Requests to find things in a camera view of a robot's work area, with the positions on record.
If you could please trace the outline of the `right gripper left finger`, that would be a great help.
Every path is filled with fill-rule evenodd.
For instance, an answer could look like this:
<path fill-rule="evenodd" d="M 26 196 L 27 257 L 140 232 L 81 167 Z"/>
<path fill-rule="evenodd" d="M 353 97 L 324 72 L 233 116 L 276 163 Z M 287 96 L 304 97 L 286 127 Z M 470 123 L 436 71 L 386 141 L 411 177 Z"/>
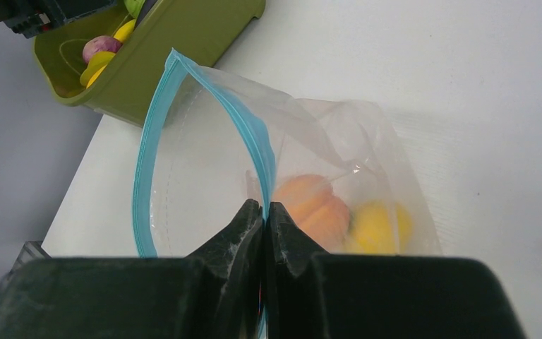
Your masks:
<path fill-rule="evenodd" d="M 263 219 L 249 199 L 184 258 L 45 258 L 0 286 L 0 338 L 256 338 Z"/>

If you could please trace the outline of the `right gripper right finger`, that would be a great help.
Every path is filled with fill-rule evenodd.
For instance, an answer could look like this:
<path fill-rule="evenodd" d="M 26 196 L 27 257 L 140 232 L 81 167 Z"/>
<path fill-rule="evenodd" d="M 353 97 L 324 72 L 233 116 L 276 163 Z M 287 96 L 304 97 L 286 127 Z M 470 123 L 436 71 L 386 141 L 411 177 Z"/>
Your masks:
<path fill-rule="evenodd" d="M 524 338 L 493 272 L 435 256 L 330 254 L 272 203 L 264 233 L 269 338 Z"/>

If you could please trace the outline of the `yellow bell pepper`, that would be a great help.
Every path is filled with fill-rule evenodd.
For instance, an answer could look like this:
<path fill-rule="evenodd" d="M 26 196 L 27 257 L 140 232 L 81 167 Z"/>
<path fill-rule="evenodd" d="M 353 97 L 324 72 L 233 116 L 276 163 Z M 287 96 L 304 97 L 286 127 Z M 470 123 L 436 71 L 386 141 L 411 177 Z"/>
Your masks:
<path fill-rule="evenodd" d="M 406 249 L 414 221 L 406 208 L 395 204 L 397 229 L 390 222 L 390 210 L 380 201 L 370 201 L 351 213 L 344 249 L 355 254 L 398 254 Z"/>

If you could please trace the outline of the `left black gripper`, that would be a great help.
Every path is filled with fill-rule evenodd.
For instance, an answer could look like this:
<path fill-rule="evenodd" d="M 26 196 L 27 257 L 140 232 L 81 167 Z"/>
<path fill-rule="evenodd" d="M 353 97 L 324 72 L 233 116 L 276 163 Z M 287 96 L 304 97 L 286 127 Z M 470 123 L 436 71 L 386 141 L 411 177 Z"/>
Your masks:
<path fill-rule="evenodd" d="M 116 4 L 116 0 L 0 0 L 0 23 L 31 38 Z"/>

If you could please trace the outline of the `orange peach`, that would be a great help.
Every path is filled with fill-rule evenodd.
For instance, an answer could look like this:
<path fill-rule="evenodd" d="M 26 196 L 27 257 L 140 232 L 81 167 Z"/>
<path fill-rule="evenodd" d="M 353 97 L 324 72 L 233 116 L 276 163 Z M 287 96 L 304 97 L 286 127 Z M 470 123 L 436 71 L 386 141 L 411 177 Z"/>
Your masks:
<path fill-rule="evenodd" d="M 303 232 L 328 251 L 342 247 L 350 212 L 334 195 L 330 181 L 318 174 L 291 177 L 277 188 L 272 201 L 284 205 Z"/>

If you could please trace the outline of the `clear zip top bag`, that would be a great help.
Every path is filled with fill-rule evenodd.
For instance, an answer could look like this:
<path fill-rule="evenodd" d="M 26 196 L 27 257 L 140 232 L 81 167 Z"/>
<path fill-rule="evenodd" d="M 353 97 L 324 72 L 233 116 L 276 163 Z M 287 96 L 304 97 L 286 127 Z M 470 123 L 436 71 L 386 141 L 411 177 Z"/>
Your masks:
<path fill-rule="evenodd" d="M 275 190 L 302 174 L 326 177 L 350 221 L 359 206 L 380 201 L 395 230 L 395 204 L 402 204 L 414 227 L 399 255 L 441 252 L 407 154 L 377 105 L 295 98 L 172 51 L 138 151 L 132 206 L 138 255 L 185 256 L 247 199 L 268 215 Z M 348 253 L 344 241 L 332 251 Z"/>

